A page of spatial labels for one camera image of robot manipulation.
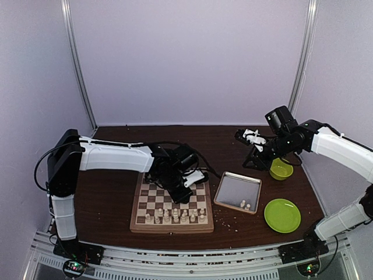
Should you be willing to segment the white chess piece five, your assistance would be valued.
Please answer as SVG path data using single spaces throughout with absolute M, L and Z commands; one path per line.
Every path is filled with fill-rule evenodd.
M 178 223 L 180 221 L 179 212 L 177 208 L 173 209 L 173 222 Z

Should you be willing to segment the white chess piece three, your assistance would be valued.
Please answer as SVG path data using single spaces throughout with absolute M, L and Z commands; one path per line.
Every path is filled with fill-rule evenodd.
M 184 209 L 181 214 L 181 223 L 185 223 L 187 221 L 187 217 L 188 217 L 188 211 Z

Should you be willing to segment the white chess piece seven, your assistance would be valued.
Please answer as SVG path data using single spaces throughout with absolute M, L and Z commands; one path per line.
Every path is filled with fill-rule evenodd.
M 190 216 L 189 216 L 189 220 L 191 223 L 194 223 L 196 221 L 196 216 L 198 215 L 198 210 L 197 209 L 193 209 Z

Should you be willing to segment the white chess piece one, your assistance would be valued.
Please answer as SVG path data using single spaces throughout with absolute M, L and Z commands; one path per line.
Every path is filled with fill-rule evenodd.
M 169 223 L 169 221 L 170 221 L 169 211 L 165 209 L 163 213 L 163 222 Z

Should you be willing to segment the white chess piece four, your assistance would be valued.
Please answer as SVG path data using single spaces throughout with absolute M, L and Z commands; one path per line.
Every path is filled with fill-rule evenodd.
M 205 221 L 205 209 L 204 208 L 200 209 L 199 216 L 198 216 L 198 221 L 200 223 Z

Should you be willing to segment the metal tray with wood rim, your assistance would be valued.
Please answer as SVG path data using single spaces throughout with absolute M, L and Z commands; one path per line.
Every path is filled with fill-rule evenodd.
M 254 215 L 257 213 L 261 194 L 262 180 L 237 173 L 225 171 L 219 182 L 213 202 L 243 213 Z M 251 210 L 240 208 L 242 200 L 251 204 Z

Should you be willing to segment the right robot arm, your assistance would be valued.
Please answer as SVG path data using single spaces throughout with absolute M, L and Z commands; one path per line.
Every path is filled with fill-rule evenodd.
M 313 119 L 298 123 L 286 106 L 270 111 L 265 119 L 272 136 L 248 128 L 235 133 L 236 140 L 251 147 L 243 163 L 245 168 L 269 170 L 276 159 L 308 152 L 332 160 L 372 183 L 372 148 L 346 137 L 328 123 Z M 372 186 L 369 185 L 350 205 L 315 224 L 305 234 L 298 251 L 303 257 L 312 257 L 322 241 L 371 221 Z

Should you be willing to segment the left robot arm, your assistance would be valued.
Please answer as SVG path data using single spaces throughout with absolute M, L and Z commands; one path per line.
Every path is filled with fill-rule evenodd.
M 74 196 L 78 175 L 87 170 L 129 170 L 143 173 L 146 180 L 165 189 L 174 203 L 186 204 L 191 185 L 208 179 L 207 173 L 192 166 L 198 164 L 197 152 L 187 144 L 174 149 L 166 142 L 122 143 L 79 135 L 67 130 L 56 146 L 42 155 L 47 159 L 48 179 L 41 190 L 49 196 L 61 249 L 71 259 L 84 253 L 76 225 Z

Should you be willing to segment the small green bowl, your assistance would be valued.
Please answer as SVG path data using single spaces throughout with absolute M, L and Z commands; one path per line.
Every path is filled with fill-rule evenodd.
M 270 175 L 278 181 L 283 181 L 289 178 L 294 172 L 293 166 L 288 160 L 274 159 L 270 167 Z

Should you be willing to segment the green plate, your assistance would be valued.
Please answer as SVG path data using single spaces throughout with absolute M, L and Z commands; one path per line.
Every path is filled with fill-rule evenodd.
M 267 203 L 264 218 L 272 230 L 283 234 L 294 232 L 301 223 L 301 213 L 298 207 L 283 198 L 276 198 Z

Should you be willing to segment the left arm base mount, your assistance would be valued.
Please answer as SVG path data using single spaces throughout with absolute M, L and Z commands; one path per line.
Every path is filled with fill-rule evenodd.
M 104 248 L 98 245 L 82 243 L 78 239 L 58 240 L 53 253 L 57 256 L 78 260 L 85 264 L 100 265 Z

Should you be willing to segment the right aluminium corner post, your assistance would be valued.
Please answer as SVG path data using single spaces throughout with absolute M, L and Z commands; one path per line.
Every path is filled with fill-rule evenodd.
M 300 51 L 300 57 L 298 60 L 297 70 L 295 72 L 294 83 L 288 103 L 290 112 L 295 115 L 300 102 L 302 89 L 305 82 L 305 70 L 307 67 L 308 60 L 311 56 L 311 49 L 314 39 L 314 30 L 316 25 L 316 14 L 319 6 L 319 1 L 309 0 L 307 17 L 305 21 L 304 35 L 302 40 L 302 46 Z

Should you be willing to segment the aluminium corner post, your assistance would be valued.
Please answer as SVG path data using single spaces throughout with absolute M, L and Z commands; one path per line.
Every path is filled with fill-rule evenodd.
M 314 30 L 316 25 L 316 14 L 319 6 L 319 1 L 309 0 L 307 17 L 305 21 L 304 35 L 302 40 L 302 46 L 300 51 L 300 57 L 298 60 L 297 70 L 295 72 L 294 83 L 288 103 L 290 112 L 295 115 L 300 102 L 302 89 L 305 82 L 305 70 L 307 67 L 308 60 L 311 56 L 311 49 L 314 39 Z
M 61 1 L 62 15 L 65 23 L 66 34 L 68 37 L 69 48 L 72 57 L 73 68 L 75 72 L 76 81 L 78 84 L 79 94 L 82 98 L 83 107 L 89 119 L 90 126 L 93 131 L 98 128 L 96 119 L 94 117 L 91 102 L 89 100 L 88 92 L 86 89 L 85 80 L 83 77 L 82 66 L 79 59 L 78 48 L 76 45 L 75 33 L 73 29 L 73 20 L 71 15 L 71 4 L 69 0 Z

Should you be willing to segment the aluminium front rail frame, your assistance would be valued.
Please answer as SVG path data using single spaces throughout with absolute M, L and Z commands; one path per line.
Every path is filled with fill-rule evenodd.
M 279 244 L 200 251 L 104 246 L 101 263 L 80 279 L 308 279 L 308 264 L 320 266 L 315 279 L 361 279 L 346 237 L 328 247 L 318 258 L 284 263 Z

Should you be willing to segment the left aluminium corner post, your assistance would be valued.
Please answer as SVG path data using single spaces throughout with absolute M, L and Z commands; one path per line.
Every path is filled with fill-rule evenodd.
M 83 77 L 82 66 L 79 59 L 78 48 L 76 45 L 75 33 L 73 29 L 73 20 L 71 15 L 71 4 L 69 0 L 61 1 L 62 15 L 65 23 L 66 34 L 68 37 L 69 48 L 72 57 L 73 68 L 75 72 L 76 81 L 78 84 L 79 94 L 82 98 L 83 107 L 89 119 L 90 126 L 93 131 L 98 128 L 96 119 L 94 117 L 91 102 L 89 100 L 88 92 L 86 89 L 85 80 Z

